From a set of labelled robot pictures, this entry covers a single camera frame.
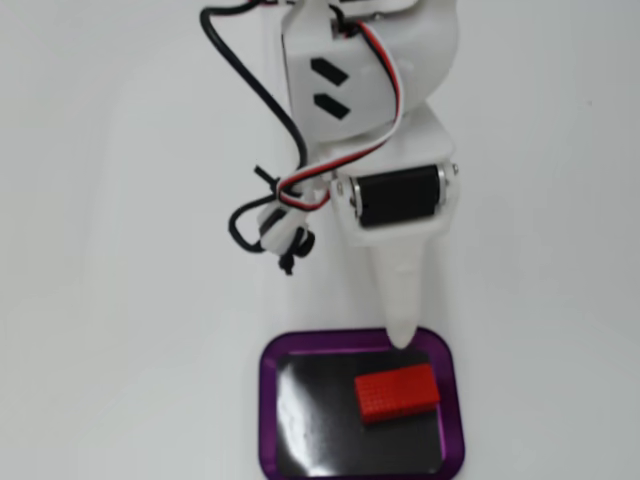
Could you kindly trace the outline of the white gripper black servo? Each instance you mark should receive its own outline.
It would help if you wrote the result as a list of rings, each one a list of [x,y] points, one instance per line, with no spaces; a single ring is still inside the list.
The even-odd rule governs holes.
[[[412,341],[422,315],[427,243],[447,232],[459,199],[449,133],[424,103],[395,135],[335,173],[334,211],[347,243],[366,251],[392,345]]]

